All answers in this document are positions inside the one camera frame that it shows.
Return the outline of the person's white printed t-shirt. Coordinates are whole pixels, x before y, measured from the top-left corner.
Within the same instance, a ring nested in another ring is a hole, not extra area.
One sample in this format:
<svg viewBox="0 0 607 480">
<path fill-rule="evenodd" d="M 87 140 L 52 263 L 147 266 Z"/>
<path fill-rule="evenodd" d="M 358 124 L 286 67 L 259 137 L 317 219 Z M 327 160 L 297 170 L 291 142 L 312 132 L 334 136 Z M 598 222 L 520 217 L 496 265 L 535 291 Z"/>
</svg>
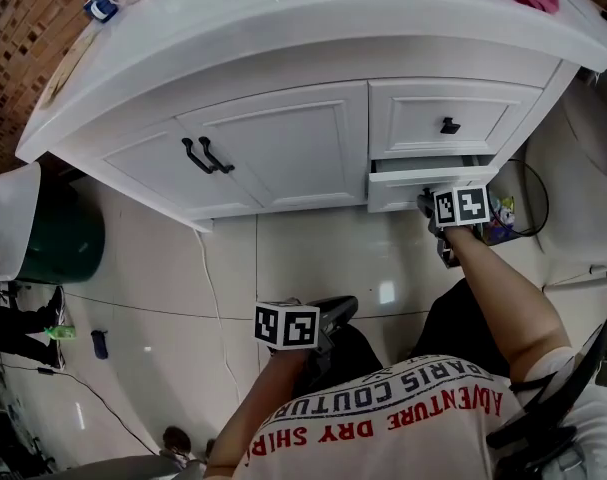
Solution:
<svg viewBox="0 0 607 480">
<path fill-rule="evenodd" d="M 283 405 L 232 480 L 492 480 L 487 436 L 525 394 L 449 356 L 408 359 Z"/>
</svg>

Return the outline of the blue mug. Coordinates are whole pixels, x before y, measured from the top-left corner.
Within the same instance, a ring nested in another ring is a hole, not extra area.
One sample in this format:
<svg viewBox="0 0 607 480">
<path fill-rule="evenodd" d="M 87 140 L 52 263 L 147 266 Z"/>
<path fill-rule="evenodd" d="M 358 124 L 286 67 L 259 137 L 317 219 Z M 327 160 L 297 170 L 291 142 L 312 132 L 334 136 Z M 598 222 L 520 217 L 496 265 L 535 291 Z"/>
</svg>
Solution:
<svg viewBox="0 0 607 480">
<path fill-rule="evenodd" d="M 104 24 L 117 14 L 119 7 L 120 0 L 88 0 L 84 11 L 91 19 Z"/>
</svg>

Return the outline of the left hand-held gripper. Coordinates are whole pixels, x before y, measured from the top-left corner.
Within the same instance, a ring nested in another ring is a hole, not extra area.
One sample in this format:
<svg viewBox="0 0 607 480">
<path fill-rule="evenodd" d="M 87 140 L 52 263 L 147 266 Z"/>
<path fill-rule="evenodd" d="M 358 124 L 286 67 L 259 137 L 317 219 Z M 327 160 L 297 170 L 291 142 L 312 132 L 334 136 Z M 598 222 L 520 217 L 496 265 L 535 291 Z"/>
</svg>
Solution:
<svg viewBox="0 0 607 480">
<path fill-rule="evenodd" d="M 331 369 L 332 335 L 347 326 L 358 311 L 358 299 L 336 296 L 308 303 L 296 298 L 257 302 L 254 338 L 271 352 L 307 350 L 303 385 L 315 386 Z"/>
</svg>

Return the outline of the heap of colourful wrappers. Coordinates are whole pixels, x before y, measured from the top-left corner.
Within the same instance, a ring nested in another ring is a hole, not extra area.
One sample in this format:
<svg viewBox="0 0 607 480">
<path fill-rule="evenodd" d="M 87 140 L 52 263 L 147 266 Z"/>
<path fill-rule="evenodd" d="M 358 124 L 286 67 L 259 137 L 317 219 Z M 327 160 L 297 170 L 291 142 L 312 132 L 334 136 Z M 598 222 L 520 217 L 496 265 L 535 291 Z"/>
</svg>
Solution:
<svg viewBox="0 0 607 480">
<path fill-rule="evenodd" d="M 515 237 L 515 200 L 512 196 L 499 199 L 490 196 L 492 216 L 486 229 L 487 241 L 499 244 Z"/>
</svg>

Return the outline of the dark green barrel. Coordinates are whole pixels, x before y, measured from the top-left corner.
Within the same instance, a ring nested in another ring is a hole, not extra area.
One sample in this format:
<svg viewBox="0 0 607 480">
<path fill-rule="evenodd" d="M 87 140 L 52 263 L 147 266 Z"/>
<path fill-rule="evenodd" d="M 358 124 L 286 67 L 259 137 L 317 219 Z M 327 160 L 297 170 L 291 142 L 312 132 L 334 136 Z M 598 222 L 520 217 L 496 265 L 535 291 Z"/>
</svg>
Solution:
<svg viewBox="0 0 607 480">
<path fill-rule="evenodd" d="M 60 181 L 41 185 L 20 281 L 63 285 L 89 280 L 104 252 L 98 206 Z"/>
</svg>

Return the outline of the white drawer with black knob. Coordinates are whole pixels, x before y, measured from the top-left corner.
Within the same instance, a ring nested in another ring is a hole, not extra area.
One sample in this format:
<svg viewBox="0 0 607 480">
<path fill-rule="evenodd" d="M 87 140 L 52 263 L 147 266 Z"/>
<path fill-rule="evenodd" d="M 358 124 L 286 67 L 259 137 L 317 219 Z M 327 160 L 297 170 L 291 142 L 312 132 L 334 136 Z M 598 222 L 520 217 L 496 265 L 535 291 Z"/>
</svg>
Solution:
<svg viewBox="0 0 607 480">
<path fill-rule="evenodd" d="M 452 187 L 487 184 L 498 168 L 475 155 L 372 160 L 368 176 L 370 213 L 414 210 L 417 198 Z"/>
<path fill-rule="evenodd" d="M 541 94 L 527 85 L 458 78 L 371 81 L 370 157 L 494 155 Z"/>
</svg>

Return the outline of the person's black trousers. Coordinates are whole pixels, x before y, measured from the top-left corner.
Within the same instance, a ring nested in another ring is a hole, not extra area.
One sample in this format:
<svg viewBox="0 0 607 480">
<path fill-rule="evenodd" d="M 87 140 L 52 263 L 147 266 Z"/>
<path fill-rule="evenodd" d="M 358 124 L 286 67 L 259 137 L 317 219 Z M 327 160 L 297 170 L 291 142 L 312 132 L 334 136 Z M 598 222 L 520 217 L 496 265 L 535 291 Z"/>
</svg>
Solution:
<svg viewBox="0 0 607 480">
<path fill-rule="evenodd" d="M 383 368 L 365 335 L 352 325 L 332 334 L 330 368 L 313 381 L 314 361 L 300 374 L 293 396 L 306 396 L 355 380 Z M 401 361 L 422 355 L 449 355 L 470 361 L 491 374 L 507 377 L 509 364 L 499 351 L 466 280 L 457 282 L 437 298 L 428 312 L 414 346 L 403 351 Z"/>
</svg>

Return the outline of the white shell chair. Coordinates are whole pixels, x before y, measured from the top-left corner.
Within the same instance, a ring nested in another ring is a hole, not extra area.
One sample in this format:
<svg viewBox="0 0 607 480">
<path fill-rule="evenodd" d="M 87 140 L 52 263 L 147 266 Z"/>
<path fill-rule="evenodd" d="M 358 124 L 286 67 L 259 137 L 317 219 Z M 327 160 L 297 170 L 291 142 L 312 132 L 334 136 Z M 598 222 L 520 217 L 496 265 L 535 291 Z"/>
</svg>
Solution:
<svg viewBox="0 0 607 480">
<path fill-rule="evenodd" d="M 0 282 L 17 278 L 25 259 L 41 181 L 36 162 L 0 174 Z"/>
</svg>

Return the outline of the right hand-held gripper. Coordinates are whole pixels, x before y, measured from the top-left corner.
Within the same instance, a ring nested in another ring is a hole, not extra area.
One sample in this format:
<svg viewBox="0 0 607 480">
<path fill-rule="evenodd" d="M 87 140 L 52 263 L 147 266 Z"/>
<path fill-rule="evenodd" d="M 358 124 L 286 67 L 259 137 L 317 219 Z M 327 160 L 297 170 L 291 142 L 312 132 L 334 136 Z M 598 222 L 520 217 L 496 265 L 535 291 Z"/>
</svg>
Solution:
<svg viewBox="0 0 607 480">
<path fill-rule="evenodd" d="M 452 187 L 439 191 L 424 188 L 417 197 L 417 207 L 428 219 L 428 231 L 437 238 L 437 253 L 447 268 L 460 263 L 446 238 L 445 229 L 468 228 L 483 241 L 483 225 L 490 221 L 488 194 L 485 185 Z"/>
</svg>

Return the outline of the white vanity sink cabinet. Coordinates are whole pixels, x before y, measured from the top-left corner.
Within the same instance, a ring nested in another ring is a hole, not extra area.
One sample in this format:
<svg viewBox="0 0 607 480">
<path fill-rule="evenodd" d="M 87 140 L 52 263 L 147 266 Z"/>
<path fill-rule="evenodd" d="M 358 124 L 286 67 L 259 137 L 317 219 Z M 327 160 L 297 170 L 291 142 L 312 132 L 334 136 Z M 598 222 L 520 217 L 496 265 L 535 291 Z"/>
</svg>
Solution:
<svg viewBox="0 0 607 480">
<path fill-rule="evenodd" d="M 111 168 L 98 147 L 195 110 L 322 84 L 458 78 L 542 94 L 494 155 L 499 169 L 580 69 L 607 69 L 607 25 L 589 0 L 549 14 L 513 0 L 141 0 L 97 31 L 60 93 L 36 109 L 16 154 L 51 153 L 124 195 L 199 230 L 158 194 Z"/>
</svg>

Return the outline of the black mesh waste bin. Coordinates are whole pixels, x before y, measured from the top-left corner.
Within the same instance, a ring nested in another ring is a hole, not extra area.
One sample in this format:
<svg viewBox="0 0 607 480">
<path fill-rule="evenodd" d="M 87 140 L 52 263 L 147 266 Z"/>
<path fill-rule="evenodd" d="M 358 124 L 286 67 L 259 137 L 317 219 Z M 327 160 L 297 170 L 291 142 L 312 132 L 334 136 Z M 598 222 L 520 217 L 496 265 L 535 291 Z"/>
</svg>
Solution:
<svg viewBox="0 0 607 480">
<path fill-rule="evenodd" d="M 483 226 L 489 245 L 535 237 L 549 219 L 550 200 L 541 176 L 527 162 L 509 159 L 488 185 L 490 222 Z"/>
</svg>

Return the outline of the person's left forearm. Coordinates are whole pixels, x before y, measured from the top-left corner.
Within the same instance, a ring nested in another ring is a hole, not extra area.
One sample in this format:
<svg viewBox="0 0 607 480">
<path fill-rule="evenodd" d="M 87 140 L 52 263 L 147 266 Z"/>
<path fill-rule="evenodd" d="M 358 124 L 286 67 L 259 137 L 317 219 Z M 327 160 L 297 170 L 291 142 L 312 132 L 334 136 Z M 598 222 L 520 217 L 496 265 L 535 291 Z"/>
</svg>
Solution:
<svg viewBox="0 0 607 480">
<path fill-rule="evenodd" d="M 292 399 L 308 350 L 277 351 L 215 440 L 205 479 L 231 478 L 262 423 Z"/>
</svg>

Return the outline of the white cabinet door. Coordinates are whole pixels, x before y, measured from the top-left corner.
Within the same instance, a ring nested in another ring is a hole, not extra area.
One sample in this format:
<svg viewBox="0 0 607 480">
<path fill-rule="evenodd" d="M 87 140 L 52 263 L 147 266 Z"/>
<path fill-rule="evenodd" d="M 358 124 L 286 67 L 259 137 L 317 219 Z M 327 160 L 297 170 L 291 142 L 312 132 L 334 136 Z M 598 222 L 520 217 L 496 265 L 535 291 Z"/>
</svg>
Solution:
<svg viewBox="0 0 607 480">
<path fill-rule="evenodd" d="M 240 98 L 178 118 L 267 211 L 364 203 L 368 88 L 322 84 Z"/>
<path fill-rule="evenodd" d="M 171 118 L 98 147 L 111 168 L 158 194 L 190 220 L 253 214 L 258 202 L 233 178 L 234 165 L 215 155 L 209 138 Z"/>
</svg>

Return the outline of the person's right forearm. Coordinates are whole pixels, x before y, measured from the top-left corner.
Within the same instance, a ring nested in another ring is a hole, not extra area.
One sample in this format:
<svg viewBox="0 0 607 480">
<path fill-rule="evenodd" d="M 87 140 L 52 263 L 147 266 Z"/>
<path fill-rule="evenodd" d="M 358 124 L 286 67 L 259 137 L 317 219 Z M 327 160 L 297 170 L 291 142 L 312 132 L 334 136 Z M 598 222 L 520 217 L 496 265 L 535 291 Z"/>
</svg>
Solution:
<svg viewBox="0 0 607 480">
<path fill-rule="evenodd" d="M 545 295 L 466 227 L 449 227 L 447 241 L 458 258 L 510 379 L 523 382 L 549 352 L 568 347 L 561 318 Z"/>
</svg>

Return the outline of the beige wooden comb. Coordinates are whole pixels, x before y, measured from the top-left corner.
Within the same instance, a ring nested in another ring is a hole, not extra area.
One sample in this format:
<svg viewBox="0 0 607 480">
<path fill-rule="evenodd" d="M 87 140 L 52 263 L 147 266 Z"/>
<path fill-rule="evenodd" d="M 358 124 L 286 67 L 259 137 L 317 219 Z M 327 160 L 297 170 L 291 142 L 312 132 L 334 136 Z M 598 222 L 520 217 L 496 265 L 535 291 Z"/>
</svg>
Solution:
<svg viewBox="0 0 607 480">
<path fill-rule="evenodd" d="M 67 83 L 67 80 L 74 72 L 85 52 L 94 42 L 97 34 L 97 31 L 91 31 L 90 33 L 85 34 L 67 51 L 44 90 L 41 100 L 42 108 L 47 108 L 52 104 L 57 94 L 62 90 Z"/>
</svg>

